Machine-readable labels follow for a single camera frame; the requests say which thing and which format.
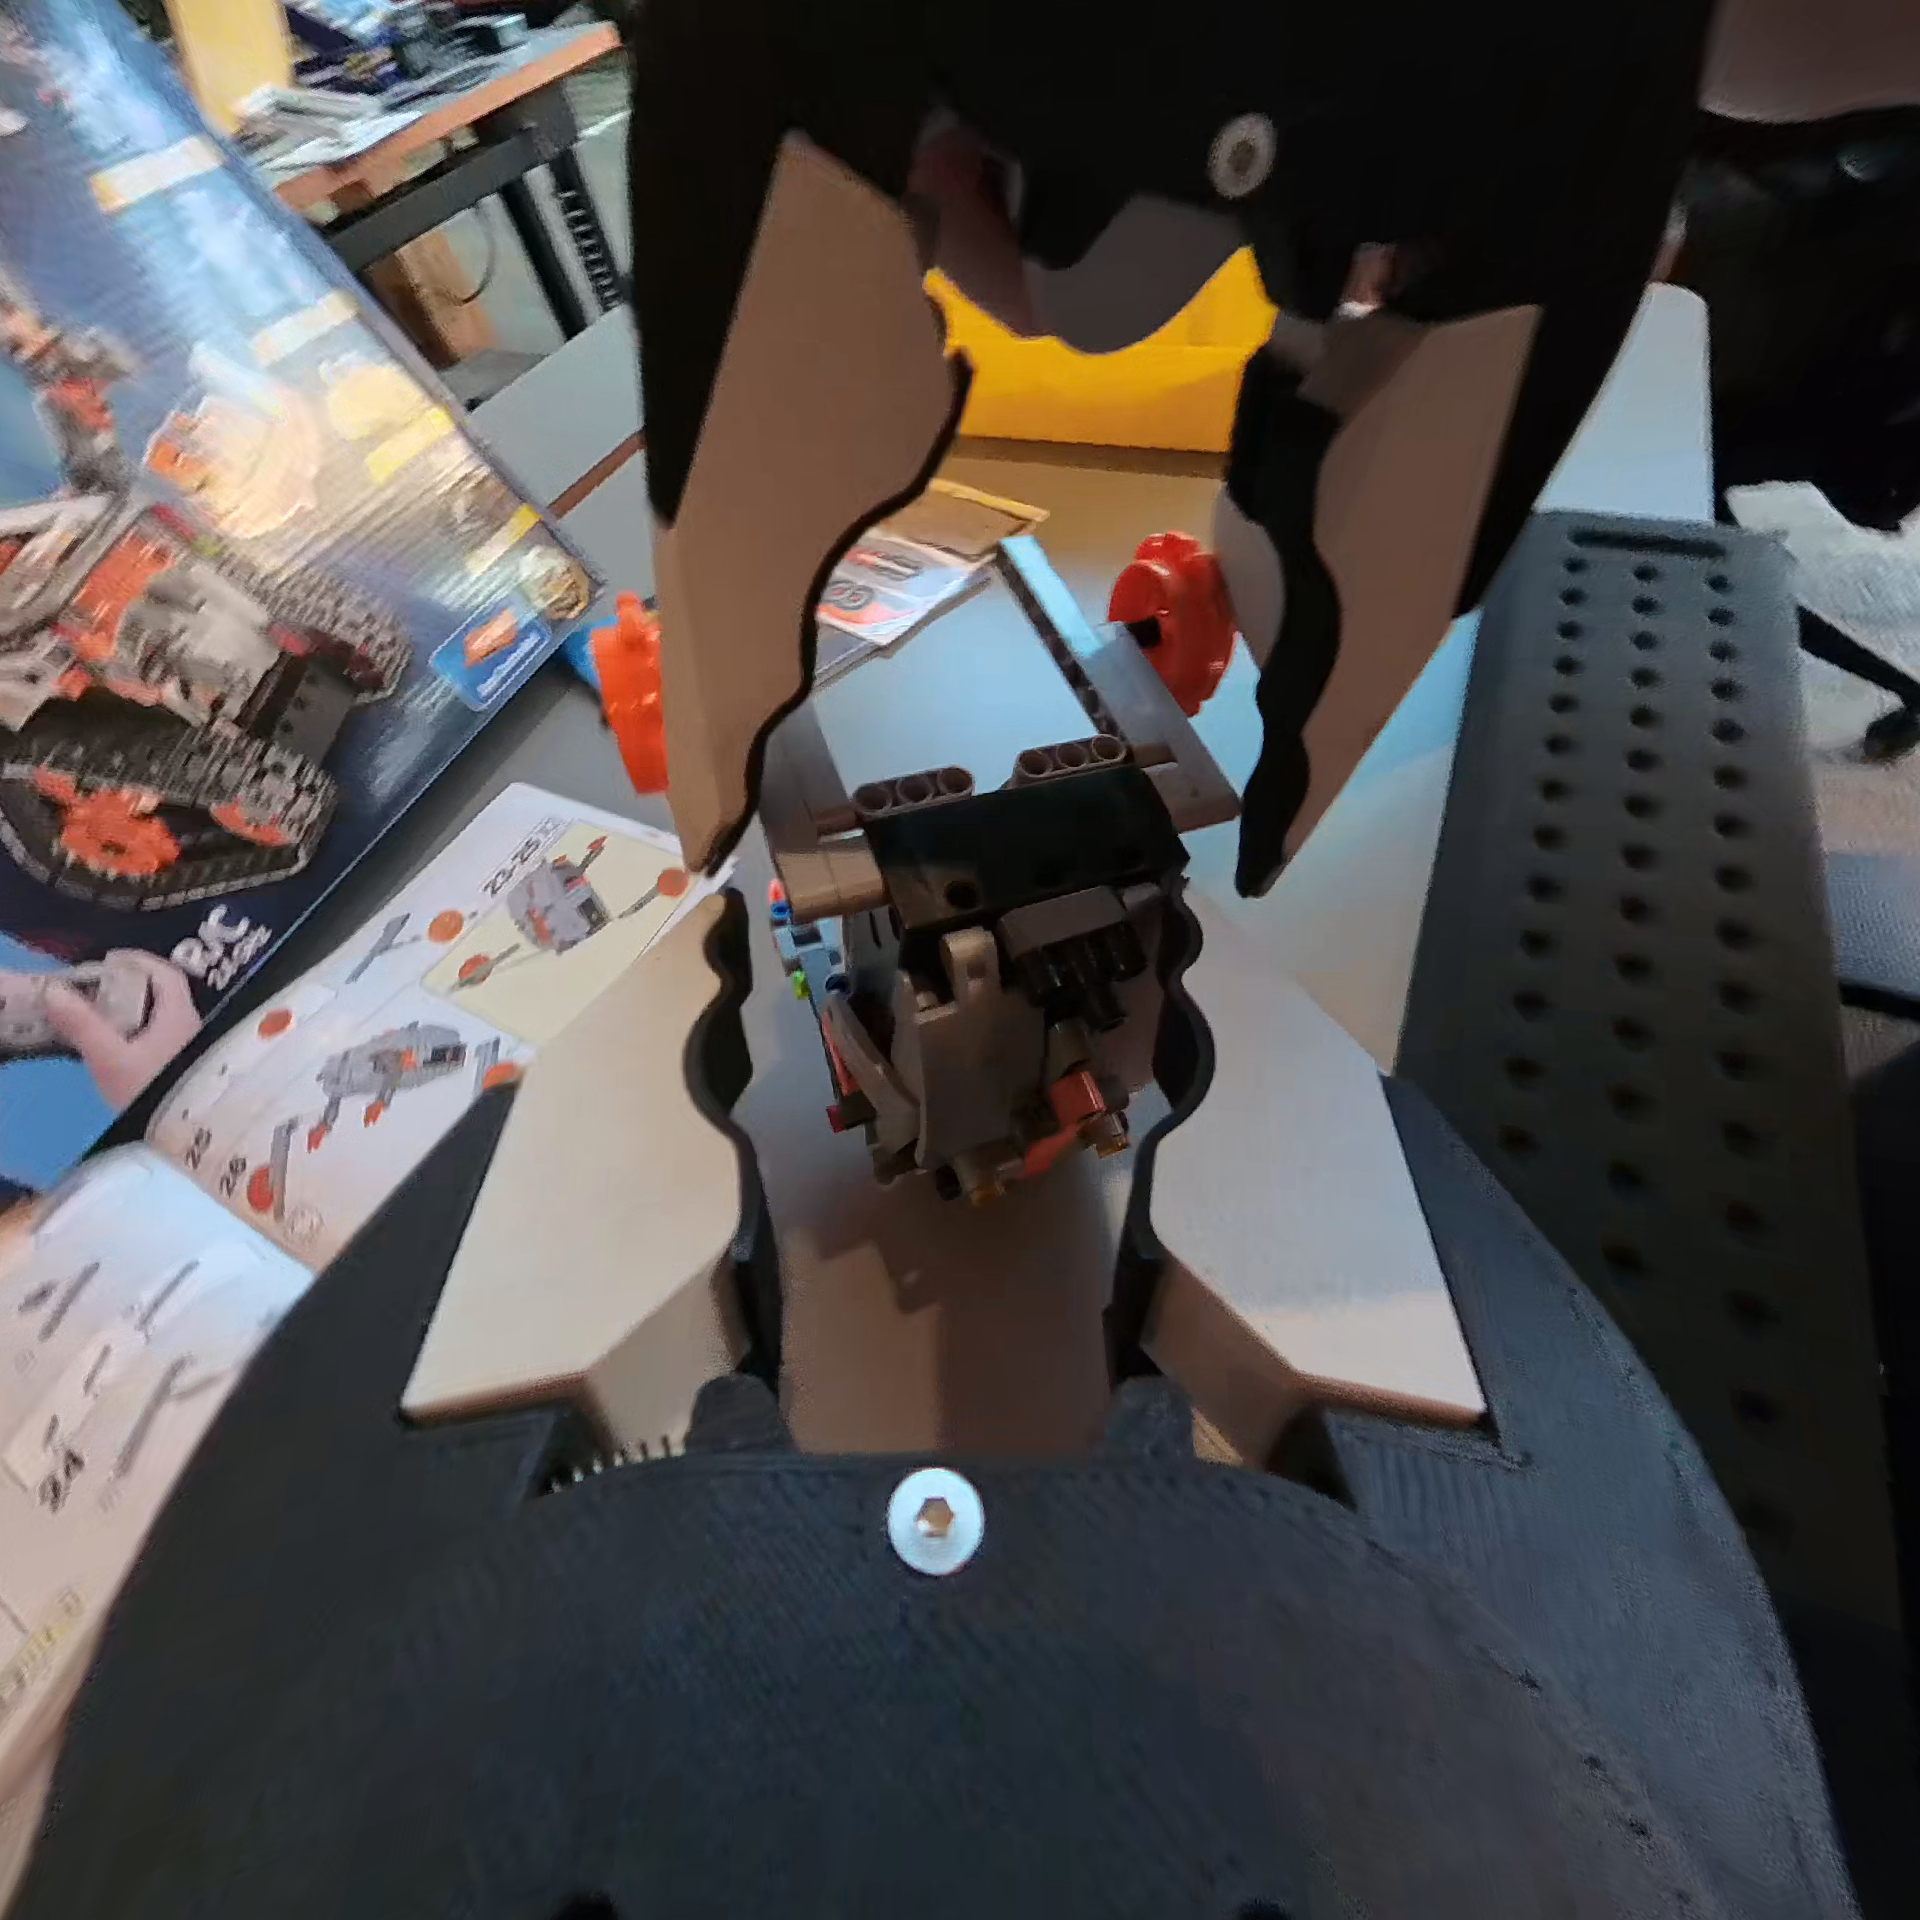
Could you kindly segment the person's right hand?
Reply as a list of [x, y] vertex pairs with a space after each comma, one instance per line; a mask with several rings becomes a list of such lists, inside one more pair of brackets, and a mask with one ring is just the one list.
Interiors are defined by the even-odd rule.
[[924, 131], [903, 190], [924, 267], [1010, 336], [1050, 339], [1010, 206], [1007, 166], [973, 130], [936, 123]]

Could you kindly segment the wooden background table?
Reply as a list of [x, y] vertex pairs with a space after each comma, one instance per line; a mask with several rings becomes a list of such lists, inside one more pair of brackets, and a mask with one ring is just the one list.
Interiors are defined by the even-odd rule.
[[564, 340], [621, 310], [630, 281], [581, 164], [570, 83], [624, 53], [610, 23], [553, 26], [421, 93], [421, 111], [344, 161], [306, 161], [274, 193], [300, 216], [331, 210], [321, 239], [361, 284], [460, 216], [499, 204]]

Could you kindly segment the blue toy kit box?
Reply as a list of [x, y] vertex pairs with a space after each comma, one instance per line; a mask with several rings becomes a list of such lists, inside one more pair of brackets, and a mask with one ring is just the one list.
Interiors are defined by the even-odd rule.
[[134, 1103], [600, 591], [117, 4], [4, 7], [4, 1201]]

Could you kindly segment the yellow plastic bin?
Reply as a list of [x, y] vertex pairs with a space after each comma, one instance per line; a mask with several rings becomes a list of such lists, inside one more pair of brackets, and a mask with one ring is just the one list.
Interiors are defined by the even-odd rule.
[[1274, 303], [1253, 249], [1240, 249], [1154, 336], [1083, 356], [1017, 339], [946, 276], [926, 279], [950, 347], [973, 363], [960, 437], [1223, 456], [1246, 361], [1267, 343]]

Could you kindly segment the grey orange building-block robot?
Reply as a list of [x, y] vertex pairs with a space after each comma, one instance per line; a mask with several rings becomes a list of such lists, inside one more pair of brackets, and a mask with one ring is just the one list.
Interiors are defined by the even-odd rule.
[[959, 766], [877, 780], [781, 829], [781, 969], [821, 1033], [830, 1126], [881, 1187], [986, 1204], [1130, 1150], [1186, 850], [1119, 739], [1034, 749], [993, 793]]

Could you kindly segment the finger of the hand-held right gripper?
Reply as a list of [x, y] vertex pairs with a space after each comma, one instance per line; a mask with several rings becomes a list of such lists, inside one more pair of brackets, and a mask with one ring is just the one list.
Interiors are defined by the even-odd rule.
[[804, 136], [781, 144], [677, 513], [659, 517], [666, 797], [716, 871], [819, 674], [836, 567], [937, 469], [970, 389], [910, 217]]
[[1271, 891], [1451, 633], [1539, 310], [1281, 319], [1240, 379], [1216, 559], [1257, 679], [1234, 889]]

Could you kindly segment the white instruction booklet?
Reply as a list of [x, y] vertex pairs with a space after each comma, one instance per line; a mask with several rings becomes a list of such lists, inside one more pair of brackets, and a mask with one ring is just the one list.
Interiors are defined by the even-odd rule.
[[4, 1799], [267, 1336], [717, 886], [660, 829], [509, 786], [4, 1246]]

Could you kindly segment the small printed booklet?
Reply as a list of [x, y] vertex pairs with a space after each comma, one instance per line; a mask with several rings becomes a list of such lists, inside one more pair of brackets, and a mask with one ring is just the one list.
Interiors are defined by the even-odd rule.
[[823, 634], [886, 650], [986, 584], [990, 560], [869, 531], [839, 560], [819, 603]]

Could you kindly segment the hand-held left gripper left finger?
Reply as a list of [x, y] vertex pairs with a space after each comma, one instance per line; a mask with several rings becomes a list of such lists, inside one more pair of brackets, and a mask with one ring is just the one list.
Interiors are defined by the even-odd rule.
[[700, 901], [516, 1087], [400, 1409], [573, 1406], [621, 1456], [680, 1453], [700, 1393], [781, 1393], [781, 1254], [737, 1103], [753, 917]]

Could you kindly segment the black perforated chair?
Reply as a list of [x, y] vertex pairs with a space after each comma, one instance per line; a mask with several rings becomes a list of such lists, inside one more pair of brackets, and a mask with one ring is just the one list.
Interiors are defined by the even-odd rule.
[[1450, 786], [1397, 1077], [1636, 1343], [1781, 1604], [1900, 1629], [1784, 551], [1536, 516]]

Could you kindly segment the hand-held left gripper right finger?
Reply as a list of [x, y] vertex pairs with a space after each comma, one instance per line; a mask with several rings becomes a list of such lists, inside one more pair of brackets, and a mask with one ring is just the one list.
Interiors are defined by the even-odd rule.
[[1226, 1457], [1307, 1414], [1473, 1431], [1486, 1394], [1384, 1076], [1250, 933], [1189, 891], [1197, 1090], [1141, 1163], [1144, 1359]]

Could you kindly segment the person's right forearm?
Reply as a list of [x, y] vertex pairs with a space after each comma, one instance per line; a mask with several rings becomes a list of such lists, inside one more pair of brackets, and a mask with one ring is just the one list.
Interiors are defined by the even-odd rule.
[[1813, 123], [1919, 106], [1919, 4], [1719, 4], [1701, 106]]

